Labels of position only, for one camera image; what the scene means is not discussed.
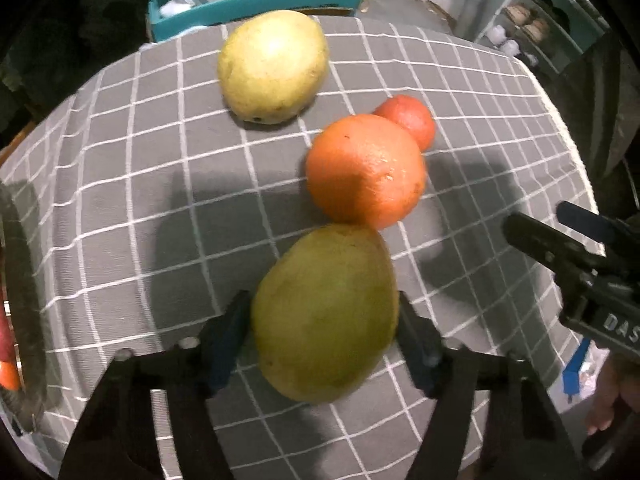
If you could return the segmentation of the person's right hand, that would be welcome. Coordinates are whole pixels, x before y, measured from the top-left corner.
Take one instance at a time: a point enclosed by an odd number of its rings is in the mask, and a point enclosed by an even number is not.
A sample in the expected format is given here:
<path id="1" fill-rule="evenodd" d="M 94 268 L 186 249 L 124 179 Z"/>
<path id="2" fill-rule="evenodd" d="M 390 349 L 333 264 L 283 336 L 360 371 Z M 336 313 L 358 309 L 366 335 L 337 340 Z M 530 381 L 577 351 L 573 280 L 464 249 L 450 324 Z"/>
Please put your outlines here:
<path id="1" fill-rule="evenodd" d="M 607 430 L 614 419 L 614 404 L 624 401 L 635 413 L 640 411 L 639 363 L 616 353 L 606 358 L 586 417 L 588 436 Z"/>

